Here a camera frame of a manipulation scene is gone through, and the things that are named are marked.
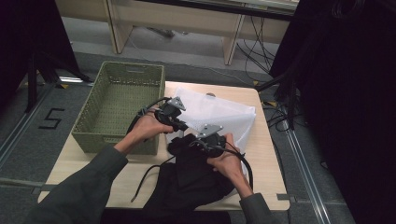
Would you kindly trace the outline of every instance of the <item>desk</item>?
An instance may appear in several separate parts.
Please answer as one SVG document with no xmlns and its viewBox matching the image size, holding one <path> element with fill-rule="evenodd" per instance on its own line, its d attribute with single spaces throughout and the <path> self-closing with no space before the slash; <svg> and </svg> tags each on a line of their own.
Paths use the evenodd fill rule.
<svg viewBox="0 0 396 224">
<path fill-rule="evenodd" d="M 246 147 L 246 158 L 254 175 L 254 191 L 263 195 L 271 210 L 284 211 L 289 209 L 289 201 L 279 201 L 276 197 L 277 194 L 285 194 L 286 189 L 257 92 L 254 89 L 246 88 L 166 82 L 165 96 L 173 96 L 177 87 L 201 93 L 212 92 L 219 98 L 256 107 L 256 119 Z M 85 166 L 93 157 L 94 154 L 85 154 L 70 134 L 46 184 L 59 184 Z M 160 144 L 156 156 L 129 155 L 127 158 L 129 160 L 128 164 L 113 183 L 107 207 L 142 208 L 144 206 L 152 191 L 154 191 L 158 170 L 154 169 L 150 172 L 135 201 L 133 203 L 130 203 L 130 201 L 146 170 L 152 164 L 160 164 L 168 158 L 164 135 L 160 135 Z M 41 192 L 38 201 L 40 202 L 47 194 L 46 191 Z M 239 210 L 239 196 L 233 195 L 227 199 L 200 206 L 198 209 Z"/>
</svg>

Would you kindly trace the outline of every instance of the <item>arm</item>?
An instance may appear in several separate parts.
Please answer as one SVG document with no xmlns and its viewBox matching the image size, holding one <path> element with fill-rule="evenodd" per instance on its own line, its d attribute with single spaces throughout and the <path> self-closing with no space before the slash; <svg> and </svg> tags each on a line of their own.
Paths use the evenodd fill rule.
<svg viewBox="0 0 396 224">
<path fill-rule="evenodd" d="M 128 163 L 125 156 L 145 139 L 172 131 L 151 115 L 144 116 L 118 144 L 105 147 L 54 188 L 30 211 L 25 223 L 99 223 L 113 180 Z"/>
<path fill-rule="evenodd" d="M 226 137 L 226 148 L 233 149 L 233 135 L 227 133 Z M 279 223 L 268 208 L 267 203 L 260 193 L 253 193 L 247 179 L 242 172 L 241 161 L 233 154 L 224 152 L 220 157 L 209 158 L 207 163 L 214 166 L 214 171 L 219 171 L 227 178 L 231 180 L 239 196 L 241 197 L 242 210 L 244 211 L 247 223 Z"/>
</svg>

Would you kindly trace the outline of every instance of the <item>green plastic basket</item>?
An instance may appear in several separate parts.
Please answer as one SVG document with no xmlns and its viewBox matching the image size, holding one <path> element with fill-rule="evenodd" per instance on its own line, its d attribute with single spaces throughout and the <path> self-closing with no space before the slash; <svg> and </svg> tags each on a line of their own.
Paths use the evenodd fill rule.
<svg viewBox="0 0 396 224">
<path fill-rule="evenodd" d="M 97 153 L 117 144 L 137 111 L 164 95 L 163 66 L 104 62 L 72 135 L 84 152 Z M 134 148 L 131 154 L 156 155 L 158 136 Z"/>
</svg>

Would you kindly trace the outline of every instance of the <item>white plastic bag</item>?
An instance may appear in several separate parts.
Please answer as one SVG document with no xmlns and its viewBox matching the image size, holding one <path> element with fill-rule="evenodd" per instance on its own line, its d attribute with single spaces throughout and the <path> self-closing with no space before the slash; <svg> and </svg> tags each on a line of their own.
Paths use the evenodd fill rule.
<svg viewBox="0 0 396 224">
<path fill-rule="evenodd" d="M 187 126 L 197 133 L 205 124 L 223 126 L 219 134 L 232 133 L 235 146 L 240 148 L 241 153 L 245 153 L 248 135 L 256 117 L 254 106 L 242 105 L 183 88 L 177 88 L 174 97 L 176 96 L 180 97 L 186 107 L 186 111 L 182 111 L 178 119 L 185 121 Z M 179 133 L 169 133 L 166 138 L 170 142 L 178 136 Z"/>
</svg>

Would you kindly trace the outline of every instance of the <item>hand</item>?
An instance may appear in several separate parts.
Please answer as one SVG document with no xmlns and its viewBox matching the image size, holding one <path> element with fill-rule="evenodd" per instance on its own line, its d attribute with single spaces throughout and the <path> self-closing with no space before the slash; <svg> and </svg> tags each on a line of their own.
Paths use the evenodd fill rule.
<svg viewBox="0 0 396 224">
<path fill-rule="evenodd" d="M 233 144 L 233 135 L 226 133 L 224 136 L 227 142 L 225 148 L 239 152 L 239 148 Z M 242 199 L 253 194 L 253 190 L 242 171 L 241 161 L 234 154 L 224 152 L 217 158 L 208 158 L 207 163 L 214 166 L 214 171 L 219 171 L 230 179 Z"/>
<path fill-rule="evenodd" d="M 235 147 L 233 144 L 233 135 L 231 133 L 226 133 L 224 135 L 226 139 L 225 148 L 239 152 L 239 148 Z M 214 171 L 221 172 L 222 175 L 229 179 L 243 176 L 241 161 L 232 153 L 224 152 L 221 156 L 216 158 L 208 158 L 207 163 L 214 166 Z"/>
<path fill-rule="evenodd" d="M 160 123 L 154 117 L 153 110 L 140 118 L 134 128 L 114 148 L 127 155 L 134 147 L 146 139 L 153 138 L 159 133 L 172 133 L 173 127 Z"/>
</svg>

